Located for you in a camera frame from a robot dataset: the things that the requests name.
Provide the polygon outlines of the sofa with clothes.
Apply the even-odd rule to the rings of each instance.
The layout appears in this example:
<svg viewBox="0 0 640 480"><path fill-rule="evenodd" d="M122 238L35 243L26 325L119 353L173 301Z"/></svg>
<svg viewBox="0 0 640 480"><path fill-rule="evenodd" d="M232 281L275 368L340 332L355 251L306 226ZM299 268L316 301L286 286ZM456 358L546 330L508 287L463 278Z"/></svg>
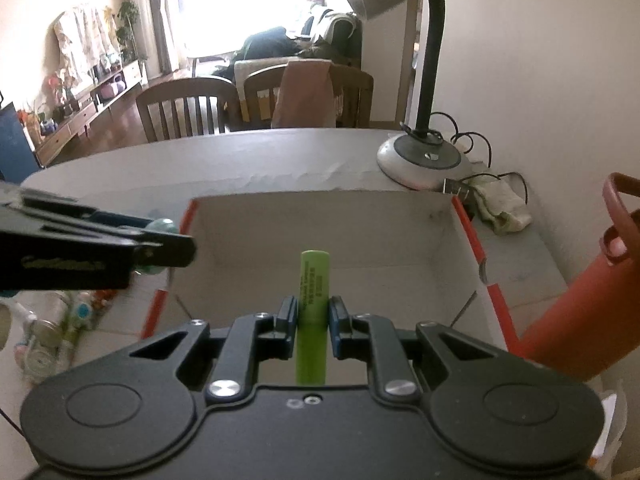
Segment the sofa with clothes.
<svg viewBox="0 0 640 480"><path fill-rule="evenodd" d="M361 51L362 23L354 12L313 4L300 32L281 26L256 32L212 75L234 81L237 62L267 58L324 58L335 64L360 67Z"/></svg>

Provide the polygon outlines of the blue panel cabinet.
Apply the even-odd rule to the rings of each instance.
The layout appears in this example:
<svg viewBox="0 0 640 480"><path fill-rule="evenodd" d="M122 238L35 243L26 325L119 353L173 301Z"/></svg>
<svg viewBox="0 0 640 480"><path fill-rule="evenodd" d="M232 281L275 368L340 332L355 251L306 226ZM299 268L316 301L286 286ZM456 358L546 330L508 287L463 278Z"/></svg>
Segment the blue panel cabinet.
<svg viewBox="0 0 640 480"><path fill-rule="evenodd" d="M0 113L0 171L1 179L21 184L41 169L30 147L13 103Z"/></svg>

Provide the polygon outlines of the white red cardboard box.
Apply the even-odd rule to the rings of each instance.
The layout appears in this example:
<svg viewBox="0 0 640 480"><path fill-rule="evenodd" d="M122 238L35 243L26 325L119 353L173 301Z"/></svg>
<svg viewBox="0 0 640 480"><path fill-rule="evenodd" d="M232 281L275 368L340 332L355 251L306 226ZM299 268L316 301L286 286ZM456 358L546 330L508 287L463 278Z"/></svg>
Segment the white red cardboard box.
<svg viewBox="0 0 640 480"><path fill-rule="evenodd" d="M410 328L436 321L506 350L518 346L487 250L455 198L429 192L317 191L192 200L183 233L198 246L151 302L142 333L190 318L215 326L273 311L299 290L300 256L330 256L330 292L349 311Z"/></svg>

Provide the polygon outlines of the desk lamp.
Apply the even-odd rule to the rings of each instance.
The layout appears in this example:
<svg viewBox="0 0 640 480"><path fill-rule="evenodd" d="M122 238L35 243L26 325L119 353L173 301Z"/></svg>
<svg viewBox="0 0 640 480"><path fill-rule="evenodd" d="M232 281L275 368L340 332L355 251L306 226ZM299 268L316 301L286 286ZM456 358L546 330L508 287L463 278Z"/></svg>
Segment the desk lamp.
<svg viewBox="0 0 640 480"><path fill-rule="evenodd" d="M347 0L362 18L377 16L406 0ZM435 84L444 36L446 0L423 0L426 24L421 32L419 64L412 86L412 117L400 131L378 149L378 166L390 180L416 191L440 192L450 180L459 180L471 170L469 159L431 126Z"/></svg>

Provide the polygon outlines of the wooden chair with cloth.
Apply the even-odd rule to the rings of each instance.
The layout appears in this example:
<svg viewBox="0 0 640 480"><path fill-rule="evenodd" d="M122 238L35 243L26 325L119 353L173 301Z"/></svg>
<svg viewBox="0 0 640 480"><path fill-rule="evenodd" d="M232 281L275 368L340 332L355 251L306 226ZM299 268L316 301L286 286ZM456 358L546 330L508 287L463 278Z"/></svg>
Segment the wooden chair with cloth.
<svg viewBox="0 0 640 480"><path fill-rule="evenodd" d="M236 80L243 119L254 129L271 127L285 64L265 67L250 73L241 82ZM336 110L337 128L367 129L370 127L374 79L359 68L330 65L330 76Z"/></svg>

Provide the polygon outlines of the pink cloth on chair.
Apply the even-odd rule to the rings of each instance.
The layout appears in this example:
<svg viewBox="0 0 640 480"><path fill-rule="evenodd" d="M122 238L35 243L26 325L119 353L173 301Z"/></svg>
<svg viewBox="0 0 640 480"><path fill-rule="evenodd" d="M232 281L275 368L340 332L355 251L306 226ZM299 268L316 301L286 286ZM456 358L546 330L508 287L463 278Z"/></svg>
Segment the pink cloth on chair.
<svg viewBox="0 0 640 480"><path fill-rule="evenodd" d="M335 103L327 60L288 62L280 83L271 128L334 128Z"/></svg>

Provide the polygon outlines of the wooden chair left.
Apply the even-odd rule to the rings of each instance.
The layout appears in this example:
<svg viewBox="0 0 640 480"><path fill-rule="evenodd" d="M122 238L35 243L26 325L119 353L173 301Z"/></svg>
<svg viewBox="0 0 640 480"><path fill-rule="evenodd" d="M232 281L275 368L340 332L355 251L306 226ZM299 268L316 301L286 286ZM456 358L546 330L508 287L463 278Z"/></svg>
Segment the wooden chair left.
<svg viewBox="0 0 640 480"><path fill-rule="evenodd" d="M239 131L244 122L235 85L226 78L168 80L143 90L137 110L149 143Z"/></svg>

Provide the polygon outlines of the green marker pen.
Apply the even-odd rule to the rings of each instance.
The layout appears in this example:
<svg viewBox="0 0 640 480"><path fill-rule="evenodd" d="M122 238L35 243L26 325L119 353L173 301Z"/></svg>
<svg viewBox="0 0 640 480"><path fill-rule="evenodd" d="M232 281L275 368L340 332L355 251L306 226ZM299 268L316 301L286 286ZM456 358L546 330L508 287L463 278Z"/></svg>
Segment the green marker pen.
<svg viewBox="0 0 640 480"><path fill-rule="evenodd" d="M329 278L327 252L306 250L300 254L296 382L301 386L320 386L326 382Z"/></svg>

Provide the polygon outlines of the wooden tv cabinet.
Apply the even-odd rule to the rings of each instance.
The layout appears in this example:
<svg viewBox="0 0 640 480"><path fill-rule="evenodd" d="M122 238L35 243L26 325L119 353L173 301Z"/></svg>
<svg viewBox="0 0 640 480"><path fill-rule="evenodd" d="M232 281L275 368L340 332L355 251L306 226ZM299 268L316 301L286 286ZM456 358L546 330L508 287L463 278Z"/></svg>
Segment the wooden tv cabinet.
<svg viewBox="0 0 640 480"><path fill-rule="evenodd" d="M73 110L55 129L43 137L35 148L35 156L43 168L50 166L62 149L76 136L88 136L92 123L103 113L113 115L115 104L134 90L140 90L148 82L145 62L134 60L119 65L96 83L82 90L77 97L78 110Z"/></svg>

